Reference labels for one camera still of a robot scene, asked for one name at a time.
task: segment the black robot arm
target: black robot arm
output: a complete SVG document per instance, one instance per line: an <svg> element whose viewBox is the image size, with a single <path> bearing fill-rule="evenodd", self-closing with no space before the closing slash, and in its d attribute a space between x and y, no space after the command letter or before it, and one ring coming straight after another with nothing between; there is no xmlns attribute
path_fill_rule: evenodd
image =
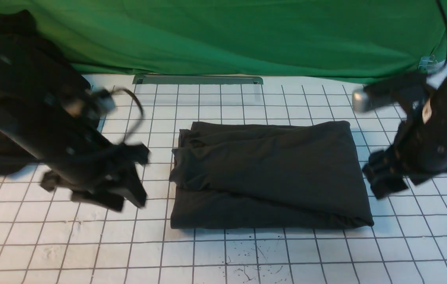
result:
<svg viewBox="0 0 447 284"><path fill-rule="evenodd" d="M404 177L419 185L447 173L447 77L435 89L427 84L426 74L413 72L353 93L355 112L393 102L399 102L407 119L400 123L393 144L371 153L362 169L377 198L407 189Z"/></svg>
<svg viewBox="0 0 447 284"><path fill-rule="evenodd" d="M148 148L112 144L89 123L88 118L112 109L108 91L83 92L80 98L63 105L25 52L0 36L0 131L36 157L31 162L44 162L52 169L41 186L49 192L67 187L73 191L72 201L115 211L121 211L125 199L144 206L146 192L135 164L148 163Z"/></svg>

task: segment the wire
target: wire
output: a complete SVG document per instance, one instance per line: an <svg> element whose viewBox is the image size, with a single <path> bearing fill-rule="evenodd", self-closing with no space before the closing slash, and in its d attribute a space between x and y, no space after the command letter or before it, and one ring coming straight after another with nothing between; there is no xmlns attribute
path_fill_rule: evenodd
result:
<svg viewBox="0 0 447 284"><path fill-rule="evenodd" d="M444 70L447 67L447 16L446 16L446 12L445 12L445 10L443 8L443 5L441 4L440 0L436 0L436 5L438 6L439 12L441 14L441 18L443 18L443 24L445 26L445 33L446 33L446 60L445 60L445 62L443 64L443 66L439 70L437 70L436 72L429 74L429 77L433 76L433 75L435 75L435 74L437 74L439 72L441 72L442 70Z"/></svg>
<svg viewBox="0 0 447 284"><path fill-rule="evenodd" d="M37 158L24 158L24 157L9 157L9 156L0 156L0 162L1 163L42 163L42 164L55 164L55 163L83 163L83 162L92 162L95 160L99 160L105 157L108 157L115 153L116 151L119 151L121 148L126 147L126 140L130 137L132 133L134 133L135 130L141 126L143 119L145 118L145 111L143 109L143 106L139 102L139 99L134 95L133 92L126 88L119 88L117 90L114 90L112 92L112 95L114 95L117 92L126 92L130 97L133 99L134 103L139 108L140 112L140 118L136 121L134 126L130 129L130 131L127 131L124 135L124 138L122 140L121 144L113 145L111 147L108 147L106 149L96 151L93 153L85 154L85 155L78 155L78 156L72 156L72 157L62 157L62 158L45 158L45 159L37 159Z"/></svg>
<svg viewBox="0 0 447 284"><path fill-rule="evenodd" d="M133 125L133 127L130 128L130 131L126 130L126 134L124 135L124 139L122 140L122 143L125 143L126 140L132 135L132 133L134 133L134 131L136 131L143 123L143 120L145 119L145 110L143 109L143 106L139 102L138 97L134 95L133 92L131 92L129 89L126 88L119 88L117 90L114 90L114 92L120 92L120 91L126 92L126 94L130 95L134 103L139 108L139 114L140 114L139 120L137 120L136 123Z"/></svg>

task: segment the fabric fold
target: fabric fold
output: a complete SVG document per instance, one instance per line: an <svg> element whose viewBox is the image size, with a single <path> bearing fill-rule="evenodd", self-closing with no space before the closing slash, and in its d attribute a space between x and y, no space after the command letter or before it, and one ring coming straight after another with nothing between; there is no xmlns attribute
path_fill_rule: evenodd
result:
<svg viewBox="0 0 447 284"><path fill-rule="evenodd" d="M373 225L346 121L310 127L194 122L190 131L180 131L179 148L173 154L175 167L169 177L177 185L173 228L270 228L289 225L294 219L299 220L290 226ZM188 196L199 200L198 205L188 208L194 205ZM232 208L233 214L225 207ZM220 224L195 221L192 216L193 212L211 216L218 208L225 213L217 219L228 215ZM260 216L251 218L251 210L284 216L276 214L265 222L256 220ZM191 220L184 217L187 212L192 212Z"/></svg>

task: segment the folded shirt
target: folded shirt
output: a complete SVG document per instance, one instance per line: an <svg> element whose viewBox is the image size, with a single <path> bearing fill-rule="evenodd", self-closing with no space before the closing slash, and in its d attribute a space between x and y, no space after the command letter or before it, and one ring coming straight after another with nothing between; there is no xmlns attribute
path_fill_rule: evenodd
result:
<svg viewBox="0 0 447 284"><path fill-rule="evenodd" d="M373 225L346 121L310 127L194 122L179 141L169 178L177 185L173 228Z"/></svg>

